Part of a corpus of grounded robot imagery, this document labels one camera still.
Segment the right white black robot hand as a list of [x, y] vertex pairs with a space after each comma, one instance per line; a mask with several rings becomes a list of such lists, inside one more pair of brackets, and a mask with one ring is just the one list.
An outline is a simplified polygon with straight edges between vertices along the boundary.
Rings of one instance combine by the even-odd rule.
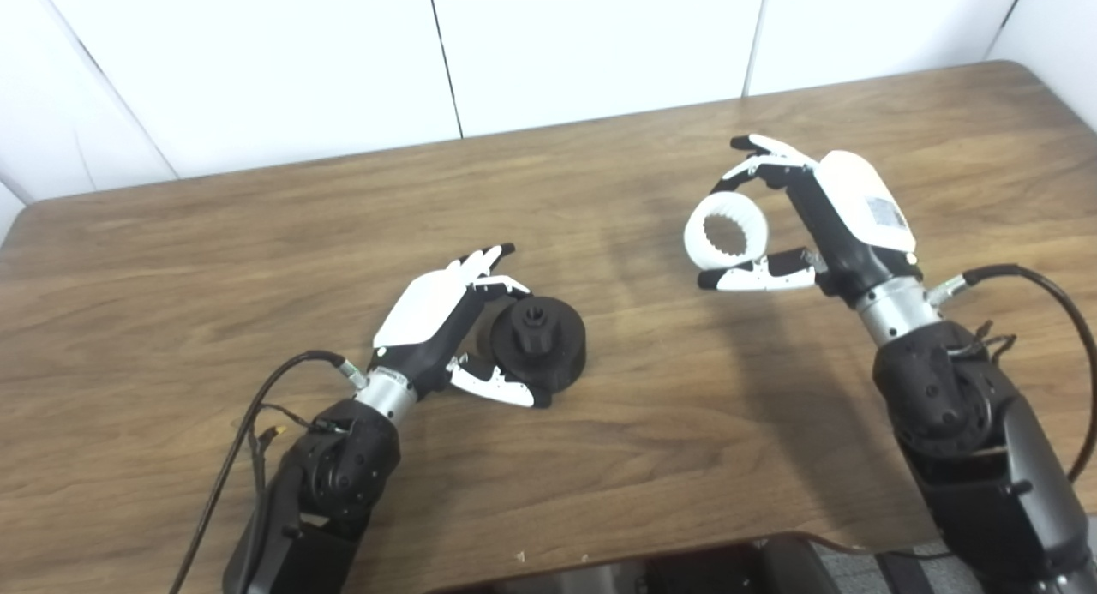
[[[745, 153], [686, 222], [683, 245], [708, 291], [784, 291], [818, 285], [850, 309], [879, 285], [920, 280], [915, 235], [866, 158], [832, 150], [815, 159], [760, 134], [733, 137]], [[770, 253], [764, 208], [740, 192], [753, 180], [783, 192], [814, 248]]]

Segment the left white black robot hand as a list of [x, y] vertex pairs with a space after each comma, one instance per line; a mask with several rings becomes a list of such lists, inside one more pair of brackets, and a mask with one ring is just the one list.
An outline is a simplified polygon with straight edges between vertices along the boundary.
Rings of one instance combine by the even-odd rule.
[[532, 296], [528, 285], [509, 274], [494, 274], [514, 250], [512, 243], [480, 248], [416, 277], [374, 335], [369, 368], [398, 376], [414, 402], [454, 386], [489, 401], [548, 408], [548, 391], [519, 380], [489, 359], [459, 351], [490, 302]]

